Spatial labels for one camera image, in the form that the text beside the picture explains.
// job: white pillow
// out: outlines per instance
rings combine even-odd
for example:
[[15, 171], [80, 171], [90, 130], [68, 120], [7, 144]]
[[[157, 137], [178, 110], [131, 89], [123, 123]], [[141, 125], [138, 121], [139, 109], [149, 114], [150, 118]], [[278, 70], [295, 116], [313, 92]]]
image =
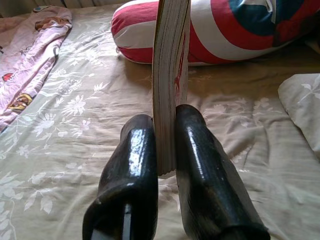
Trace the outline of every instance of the white pillow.
[[320, 159], [320, 73], [296, 74], [278, 89], [286, 112]]

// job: red and white striped pillow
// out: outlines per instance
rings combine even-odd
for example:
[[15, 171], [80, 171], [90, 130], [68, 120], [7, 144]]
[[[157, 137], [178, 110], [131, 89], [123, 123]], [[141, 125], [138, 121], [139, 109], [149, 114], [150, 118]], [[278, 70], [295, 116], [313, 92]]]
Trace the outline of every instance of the red and white striped pillow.
[[[320, 0], [192, 0], [188, 61], [224, 64], [255, 58], [310, 32]], [[129, 60], [150, 64], [157, 0], [130, 1], [113, 15], [111, 32]]]

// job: beige bedsheet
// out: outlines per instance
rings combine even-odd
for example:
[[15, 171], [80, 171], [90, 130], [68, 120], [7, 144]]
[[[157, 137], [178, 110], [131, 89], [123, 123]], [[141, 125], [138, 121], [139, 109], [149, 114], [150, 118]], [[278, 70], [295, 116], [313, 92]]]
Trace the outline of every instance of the beige bedsheet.
[[[32, 104], [0, 135], [0, 239], [79, 240], [123, 124], [152, 113], [151, 66], [116, 52], [118, 6], [75, 9], [73, 28]], [[188, 102], [237, 167], [274, 240], [320, 239], [320, 163], [278, 97], [320, 72], [305, 46], [189, 69]], [[185, 240], [174, 172], [159, 179], [156, 240]]]

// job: glossy black surface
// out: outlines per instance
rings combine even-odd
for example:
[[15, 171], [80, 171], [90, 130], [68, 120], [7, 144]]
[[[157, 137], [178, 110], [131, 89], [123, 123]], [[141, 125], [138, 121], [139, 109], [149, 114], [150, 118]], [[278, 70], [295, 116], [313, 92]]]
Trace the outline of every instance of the glossy black surface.
[[175, 147], [182, 222], [191, 239], [270, 239], [236, 168], [190, 105], [176, 108]]
[[137, 115], [123, 126], [120, 143], [103, 169], [97, 198], [84, 215], [83, 240], [151, 240], [157, 215], [153, 122]]

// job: wrinkled fabric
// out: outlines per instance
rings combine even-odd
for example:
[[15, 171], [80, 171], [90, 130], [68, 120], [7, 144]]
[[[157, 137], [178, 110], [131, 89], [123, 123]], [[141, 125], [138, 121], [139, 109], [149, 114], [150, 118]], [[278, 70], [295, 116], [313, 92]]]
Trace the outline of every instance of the wrinkled fabric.
[[71, 19], [67, 8], [49, 6], [25, 20], [1, 20], [0, 132], [40, 91], [72, 27]]

